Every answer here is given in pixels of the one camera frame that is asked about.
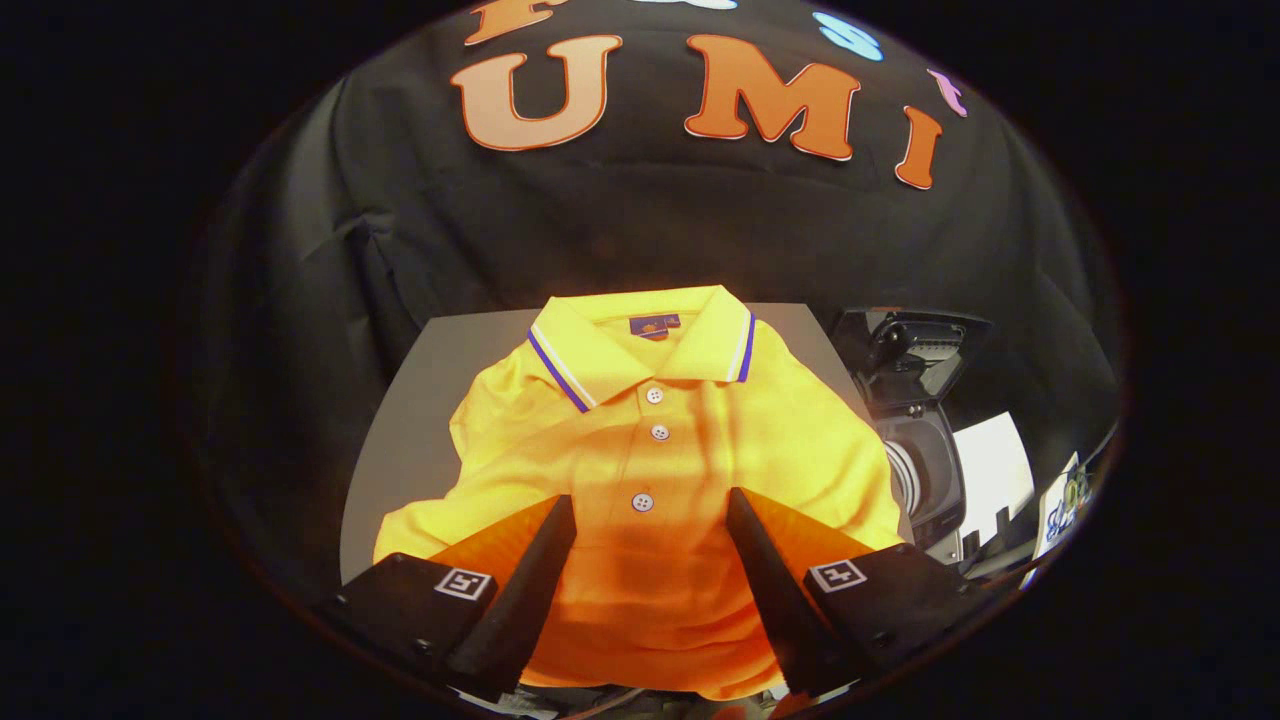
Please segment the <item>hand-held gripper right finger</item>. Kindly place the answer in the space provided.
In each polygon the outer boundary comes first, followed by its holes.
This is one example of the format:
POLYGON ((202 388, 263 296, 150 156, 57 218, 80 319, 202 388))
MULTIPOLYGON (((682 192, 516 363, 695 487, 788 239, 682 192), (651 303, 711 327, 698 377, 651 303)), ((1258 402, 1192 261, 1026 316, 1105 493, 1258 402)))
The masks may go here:
POLYGON ((788 688, 877 682, 986 611, 986 588, 914 544, 883 550, 756 492, 732 488, 726 525, 788 688))

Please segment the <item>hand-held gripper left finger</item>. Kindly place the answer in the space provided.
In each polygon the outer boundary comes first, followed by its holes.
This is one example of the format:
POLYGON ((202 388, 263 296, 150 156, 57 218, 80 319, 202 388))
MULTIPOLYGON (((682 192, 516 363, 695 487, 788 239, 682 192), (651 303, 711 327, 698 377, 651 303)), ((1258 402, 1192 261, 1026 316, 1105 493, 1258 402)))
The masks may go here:
POLYGON ((376 661, 485 701, 515 692, 576 539, 558 495, 428 559, 388 553, 320 603, 320 616, 376 661))

